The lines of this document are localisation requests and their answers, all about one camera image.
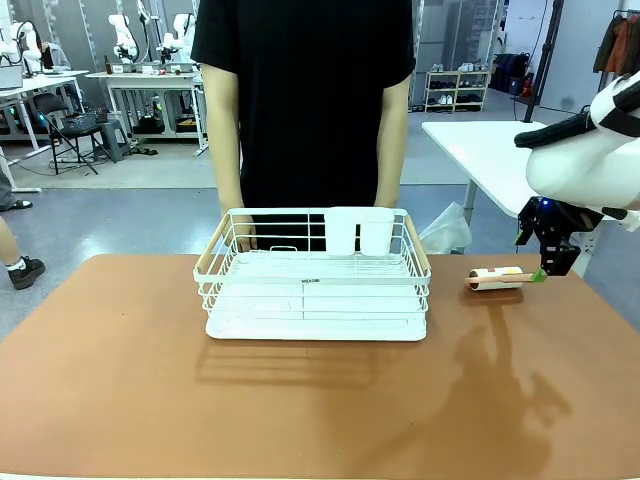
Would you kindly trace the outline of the grey plastic stool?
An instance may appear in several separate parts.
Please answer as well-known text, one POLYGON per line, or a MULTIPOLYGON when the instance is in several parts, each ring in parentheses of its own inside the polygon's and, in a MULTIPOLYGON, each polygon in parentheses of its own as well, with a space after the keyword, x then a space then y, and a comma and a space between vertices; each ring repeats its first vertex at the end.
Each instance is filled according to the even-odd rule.
POLYGON ((125 129, 118 120, 98 123, 102 147, 113 163, 119 163, 131 154, 131 145, 125 129))

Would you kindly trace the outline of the bystander's bare leg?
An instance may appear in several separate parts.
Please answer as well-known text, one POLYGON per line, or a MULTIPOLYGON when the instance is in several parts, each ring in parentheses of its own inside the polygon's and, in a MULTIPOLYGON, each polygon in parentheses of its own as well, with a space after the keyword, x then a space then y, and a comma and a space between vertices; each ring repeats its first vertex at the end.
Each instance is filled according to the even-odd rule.
POLYGON ((9 270, 25 269, 15 237, 2 217, 0 217, 0 261, 9 270))

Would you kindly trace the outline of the grey metal box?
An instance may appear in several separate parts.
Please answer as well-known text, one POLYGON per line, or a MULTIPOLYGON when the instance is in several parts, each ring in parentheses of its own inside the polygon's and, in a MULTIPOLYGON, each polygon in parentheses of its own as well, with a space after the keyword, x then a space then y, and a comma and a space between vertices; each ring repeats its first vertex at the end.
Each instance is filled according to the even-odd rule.
POLYGON ((21 65, 0 66, 0 91, 9 91, 23 87, 23 67, 21 65))

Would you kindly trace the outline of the light wooden shoe shelf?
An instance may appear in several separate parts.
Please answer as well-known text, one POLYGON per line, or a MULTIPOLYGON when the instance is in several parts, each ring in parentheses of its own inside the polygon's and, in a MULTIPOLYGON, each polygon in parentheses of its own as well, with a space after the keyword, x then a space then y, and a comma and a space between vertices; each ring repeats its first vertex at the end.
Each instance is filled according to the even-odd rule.
POLYGON ((491 74, 479 71, 431 71, 425 82, 425 110, 482 111, 491 74))

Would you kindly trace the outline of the black sneaker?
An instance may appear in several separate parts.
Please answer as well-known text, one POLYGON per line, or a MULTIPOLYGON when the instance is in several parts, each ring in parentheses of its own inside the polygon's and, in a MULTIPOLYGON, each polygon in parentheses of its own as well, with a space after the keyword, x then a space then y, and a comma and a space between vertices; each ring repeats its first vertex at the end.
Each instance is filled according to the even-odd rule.
POLYGON ((39 259, 21 256, 20 259, 6 267, 8 276, 15 290, 31 287, 45 271, 44 263, 39 259))

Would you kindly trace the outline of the black folding chair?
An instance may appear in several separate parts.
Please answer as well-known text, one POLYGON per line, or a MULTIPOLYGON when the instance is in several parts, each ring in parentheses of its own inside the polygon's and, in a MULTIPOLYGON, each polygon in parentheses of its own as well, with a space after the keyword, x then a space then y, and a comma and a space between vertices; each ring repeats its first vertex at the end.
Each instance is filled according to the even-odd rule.
POLYGON ((52 93, 41 93, 33 97, 33 103, 39 114, 44 117, 46 122, 47 134, 51 144, 53 169, 56 175, 60 173, 57 146, 66 146, 64 153, 74 152, 76 154, 77 163, 87 166, 94 174, 98 171, 93 166, 93 161, 89 161, 89 154, 83 154, 80 150, 79 140, 81 138, 89 138, 92 149, 95 149, 100 142, 95 138, 96 133, 85 135, 66 136, 62 132, 62 118, 66 115, 73 114, 67 108, 66 103, 57 95, 52 93))

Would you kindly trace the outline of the white side table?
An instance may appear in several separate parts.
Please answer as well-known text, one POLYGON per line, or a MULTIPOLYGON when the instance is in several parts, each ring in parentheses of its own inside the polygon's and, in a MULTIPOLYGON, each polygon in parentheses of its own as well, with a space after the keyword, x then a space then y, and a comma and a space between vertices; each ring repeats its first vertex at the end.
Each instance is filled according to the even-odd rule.
POLYGON ((529 154, 515 146, 521 132, 543 128, 540 122, 462 121, 424 122, 422 130, 468 177, 464 217, 473 217, 476 193, 485 195, 506 215, 515 218, 534 191, 526 178, 529 154))

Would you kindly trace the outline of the person's right hand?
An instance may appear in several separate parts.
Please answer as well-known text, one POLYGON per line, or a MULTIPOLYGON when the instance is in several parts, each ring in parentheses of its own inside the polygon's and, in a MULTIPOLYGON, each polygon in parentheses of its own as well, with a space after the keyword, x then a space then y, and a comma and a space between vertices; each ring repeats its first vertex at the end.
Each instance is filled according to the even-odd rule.
POLYGON ((251 215, 243 213, 242 209, 230 209, 229 233, 226 234, 226 244, 237 253, 257 250, 256 225, 251 215))

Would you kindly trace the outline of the dark blue bags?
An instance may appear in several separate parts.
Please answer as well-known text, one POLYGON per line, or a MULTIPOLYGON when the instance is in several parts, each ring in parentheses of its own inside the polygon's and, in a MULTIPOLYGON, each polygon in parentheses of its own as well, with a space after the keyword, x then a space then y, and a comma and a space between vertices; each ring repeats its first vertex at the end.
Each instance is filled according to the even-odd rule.
POLYGON ((496 91, 516 96, 522 89, 527 73, 530 54, 501 53, 494 58, 489 87, 496 91))

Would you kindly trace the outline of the white plastic cutlery holder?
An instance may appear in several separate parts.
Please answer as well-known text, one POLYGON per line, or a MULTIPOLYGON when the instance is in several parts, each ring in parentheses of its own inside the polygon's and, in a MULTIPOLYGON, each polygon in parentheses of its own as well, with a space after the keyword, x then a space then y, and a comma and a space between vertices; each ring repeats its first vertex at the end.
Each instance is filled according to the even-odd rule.
POLYGON ((332 207, 325 211, 325 242, 329 255, 385 256, 390 252, 395 214, 385 207, 332 207))

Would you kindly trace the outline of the black pole stand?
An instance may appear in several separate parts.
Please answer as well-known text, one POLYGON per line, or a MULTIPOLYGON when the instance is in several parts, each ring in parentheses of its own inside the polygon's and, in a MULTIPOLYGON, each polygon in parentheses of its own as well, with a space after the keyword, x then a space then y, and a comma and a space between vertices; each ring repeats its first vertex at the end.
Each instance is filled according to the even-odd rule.
POLYGON ((543 93, 551 63, 564 3, 565 0, 553 0, 552 14, 549 20, 545 42, 542 47, 542 54, 538 63, 538 70, 534 79, 531 96, 527 103, 527 109, 523 118, 524 123, 532 122, 534 110, 541 102, 541 95, 543 93))

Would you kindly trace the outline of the white desk with grey box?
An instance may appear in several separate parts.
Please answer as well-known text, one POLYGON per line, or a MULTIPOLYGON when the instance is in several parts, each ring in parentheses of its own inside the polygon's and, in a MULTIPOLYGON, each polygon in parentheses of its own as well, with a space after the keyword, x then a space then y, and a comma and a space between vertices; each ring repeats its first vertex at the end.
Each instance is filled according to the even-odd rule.
POLYGON ((35 134, 31 117, 27 111, 27 103, 34 96, 34 94, 40 90, 53 92, 55 87, 63 86, 65 84, 72 84, 79 91, 78 76, 88 74, 88 70, 70 70, 52 74, 40 73, 34 77, 26 78, 23 80, 23 84, 20 88, 1 90, 0 91, 0 111, 6 113, 8 117, 9 129, 12 135, 17 136, 17 128, 15 119, 9 112, 10 107, 16 107, 18 112, 18 118, 21 121, 21 125, 26 128, 27 133, 24 134, 25 138, 28 138, 32 151, 25 154, 16 160, 7 160, 1 156, 0 148, 0 168, 8 178, 12 190, 14 193, 41 193, 41 188, 35 187, 18 187, 13 178, 10 167, 12 165, 20 165, 22 160, 26 160, 30 157, 37 156, 45 151, 49 150, 49 146, 40 146, 38 143, 38 136, 35 134))

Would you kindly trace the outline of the bystander's grey trouser leg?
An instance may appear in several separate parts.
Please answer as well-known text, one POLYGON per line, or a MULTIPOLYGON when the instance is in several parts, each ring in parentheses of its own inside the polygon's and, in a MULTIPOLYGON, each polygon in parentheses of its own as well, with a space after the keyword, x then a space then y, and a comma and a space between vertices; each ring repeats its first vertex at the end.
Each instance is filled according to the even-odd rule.
POLYGON ((12 209, 16 201, 11 182, 0 168, 0 212, 12 209))

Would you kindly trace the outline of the clear plastic bag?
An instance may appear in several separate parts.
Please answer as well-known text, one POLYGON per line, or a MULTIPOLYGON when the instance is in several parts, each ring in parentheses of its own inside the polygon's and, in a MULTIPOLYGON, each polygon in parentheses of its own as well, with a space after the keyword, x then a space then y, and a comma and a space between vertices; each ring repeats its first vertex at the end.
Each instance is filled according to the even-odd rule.
POLYGON ((420 234, 427 254, 462 252, 472 244, 472 233, 464 217, 464 208, 451 202, 420 234))

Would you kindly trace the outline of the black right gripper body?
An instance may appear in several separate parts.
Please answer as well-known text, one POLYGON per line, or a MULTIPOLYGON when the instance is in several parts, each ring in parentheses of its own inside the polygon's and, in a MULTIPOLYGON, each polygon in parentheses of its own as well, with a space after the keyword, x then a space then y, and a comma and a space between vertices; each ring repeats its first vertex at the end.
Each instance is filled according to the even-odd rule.
POLYGON ((575 206, 547 197, 531 197, 517 220, 528 221, 540 244, 568 240, 573 233, 593 231, 604 215, 586 207, 575 206))

